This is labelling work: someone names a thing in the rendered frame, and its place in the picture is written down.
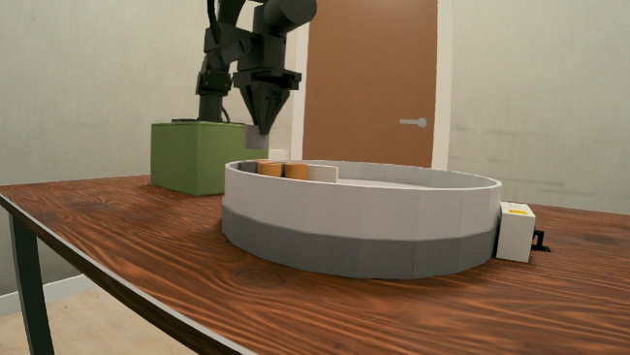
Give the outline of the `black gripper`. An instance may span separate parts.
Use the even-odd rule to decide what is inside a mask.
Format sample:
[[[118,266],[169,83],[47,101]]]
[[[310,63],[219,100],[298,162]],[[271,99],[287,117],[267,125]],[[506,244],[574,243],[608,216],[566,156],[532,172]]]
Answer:
[[[234,88],[240,88],[254,125],[259,125],[262,135],[269,134],[275,119],[291,96],[290,90],[299,90],[302,82],[302,73],[285,69],[287,41],[281,39],[281,67],[268,66],[233,72]]]

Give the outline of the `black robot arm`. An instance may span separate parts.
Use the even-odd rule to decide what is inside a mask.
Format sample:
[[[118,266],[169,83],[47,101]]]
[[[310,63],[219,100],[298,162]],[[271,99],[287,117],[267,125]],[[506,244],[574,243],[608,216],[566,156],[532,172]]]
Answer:
[[[199,117],[175,118],[172,122],[205,121],[245,125],[223,121],[222,118],[223,97],[228,96],[233,85],[231,63],[237,61],[238,71],[281,67],[281,38],[287,41],[289,32],[310,22],[318,11],[317,0],[249,1],[263,4],[254,9],[252,31],[236,26],[246,0],[217,1],[219,31],[214,40],[210,27],[205,29],[205,58],[196,84],[195,95],[200,96]]]

